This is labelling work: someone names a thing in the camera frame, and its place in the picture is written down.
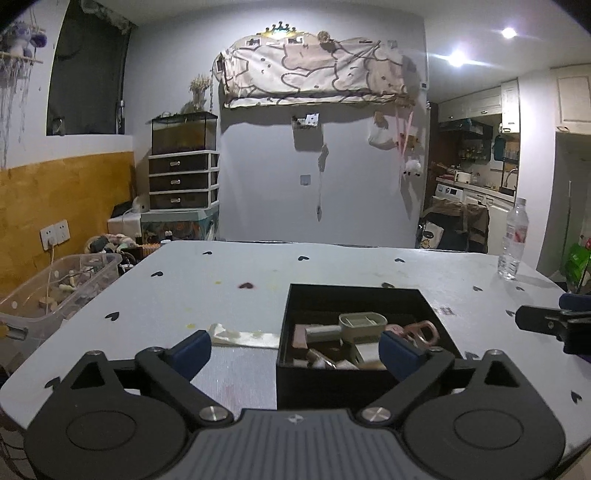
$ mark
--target white cabinet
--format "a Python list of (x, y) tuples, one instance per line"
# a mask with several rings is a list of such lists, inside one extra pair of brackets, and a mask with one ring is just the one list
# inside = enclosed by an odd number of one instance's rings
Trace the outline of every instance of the white cabinet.
[(503, 132), (519, 133), (519, 86), (517, 80), (501, 84), (501, 106)]
[(451, 120), (460, 120), (467, 118), (464, 114), (464, 105), (462, 98), (449, 100), (439, 104), (439, 122), (449, 122)]
[(507, 227), (507, 215), (513, 209), (513, 204), (468, 189), (464, 189), (464, 203), (488, 207), (488, 254), (501, 255), (503, 253), (503, 237)]
[(440, 103), (439, 121), (449, 122), (501, 112), (501, 87), (496, 87)]
[(465, 118), (502, 113), (501, 87), (491, 88), (463, 97)]
[(555, 69), (556, 127), (591, 135), (591, 64)]

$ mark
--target faucet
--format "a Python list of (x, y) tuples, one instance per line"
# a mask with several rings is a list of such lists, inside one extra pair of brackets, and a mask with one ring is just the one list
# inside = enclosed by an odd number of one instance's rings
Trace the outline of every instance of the faucet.
[(517, 173), (519, 172), (518, 168), (514, 168), (513, 170), (511, 170), (508, 174), (507, 174), (507, 178), (505, 179), (505, 184), (503, 185), (505, 188), (507, 188), (507, 183), (509, 182), (509, 177), (511, 177), (512, 173)]

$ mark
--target yellow wall panel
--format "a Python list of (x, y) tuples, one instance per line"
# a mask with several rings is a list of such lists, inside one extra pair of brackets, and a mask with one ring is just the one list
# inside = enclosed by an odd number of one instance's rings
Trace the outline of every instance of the yellow wall panel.
[(0, 299), (49, 265), (39, 230), (68, 221), (56, 259), (82, 253), (107, 231), (113, 207), (132, 197), (132, 152), (64, 158), (0, 171)]

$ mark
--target drawer unit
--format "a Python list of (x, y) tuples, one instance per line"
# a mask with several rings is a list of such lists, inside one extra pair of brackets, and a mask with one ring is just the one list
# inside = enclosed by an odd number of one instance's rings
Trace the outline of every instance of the drawer unit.
[(151, 210), (194, 209), (209, 206), (210, 192), (150, 194)]
[(151, 210), (205, 209), (217, 204), (218, 152), (151, 155), (148, 161)]
[(210, 157), (212, 167), (217, 167), (217, 153), (190, 153), (188, 155), (151, 155), (150, 175), (155, 173), (173, 173), (178, 171), (206, 171)]
[(150, 193), (169, 192), (170, 190), (207, 190), (209, 188), (208, 173), (178, 173), (150, 177)]

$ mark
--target white table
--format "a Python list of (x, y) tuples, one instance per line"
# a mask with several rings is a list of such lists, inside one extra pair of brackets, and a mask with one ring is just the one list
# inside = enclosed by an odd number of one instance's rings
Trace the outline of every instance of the white table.
[[(63, 378), (89, 350), (103, 350), (109, 359), (133, 358), (149, 346), (171, 347), (212, 323), (279, 334), (291, 283), (387, 282), (419, 289), (462, 353), (505, 351), (562, 423), (569, 453), (591, 437), (591, 365), (562, 353), (556, 339), (516, 327), (508, 311), (523, 304), (557, 308), (561, 290), (525, 264), (518, 281), (504, 281), (496, 262), (491, 255), (414, 249), (172, 242), (42, 345), (0, 390), (0, 407), (27, 427), (51, 393), (47, 381)], [(162, 276), (152, 276), (156, 272)], [(243, 283), (254, 288), (238, 288)], [(105, 318), (113, 312), (119, 312), (114, 322)], [(214, 348), (193, 383), (233, 411), (274, 408), (275, 357), (276, 351)], [(247, 388), (251, 381), (260, 387)], [(575, 404), (571, 391), (582, 401)]]

